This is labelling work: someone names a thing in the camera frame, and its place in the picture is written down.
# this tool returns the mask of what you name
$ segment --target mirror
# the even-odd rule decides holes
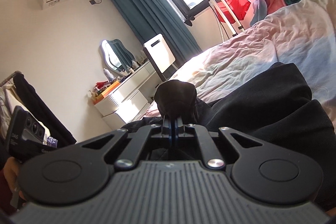
[[[101,44],[107,66],[120,73],[125,70],[129,73],[127,66],[132,67],[132,60],[135,60],[119,39],[104,40]]]

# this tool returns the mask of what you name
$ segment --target screw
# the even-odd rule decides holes
[[[121,168],[131,167],[133,162],[128,159],[121,159],[116,161],[116,165]]]
[[[212,168],[219,168],[224,166],[224,161],[220,159],[211,159],[208,161],[208,165]]]

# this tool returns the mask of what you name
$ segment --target white dresser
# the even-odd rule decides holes
[[[144,115],[161,82],[152,64],[147,61],[95,107],[108,126],[115,130]]]

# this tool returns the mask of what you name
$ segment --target multicolored bed sheet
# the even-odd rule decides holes
[[[336,126],[335,26],[336,0],[302,0],[192,58],[171,79],[194,84],[198,97],[211,102],[275,62],[294,63]],[[156,104],[145,114],[157,115]]]

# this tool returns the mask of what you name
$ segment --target white wall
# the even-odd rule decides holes
[[[251,4],[245,16],[245,19],[241,22],[241,24],[245,29],[247,29],[250,26],[250,22],[251,19],[253,18],[253,15],[254,15],[253,7]],[[218,45],[222,42],[216,18],[210,7],[208,7],[206,10],[195,16],[195,20],[192,21],[192,23],[193,23],[192,27],[189,26],[187,27],[194,36],[194,38],[196,39],[197,44],[201,47],[203,51],[215,45]],[[228,29],[227,25],[225,25],[225,27],[227,33],[231,38],[230,30]],[[236,24],[234,24],[234,27],[235,30],[238,31]]]
[[[133,54],[142,49],[110,0],[70,0],[46,10],[37,0],[0,0],[0,79],[22,71],[77,141],[108,132],[87,91],[106,80],[100,43],[115,38]]]

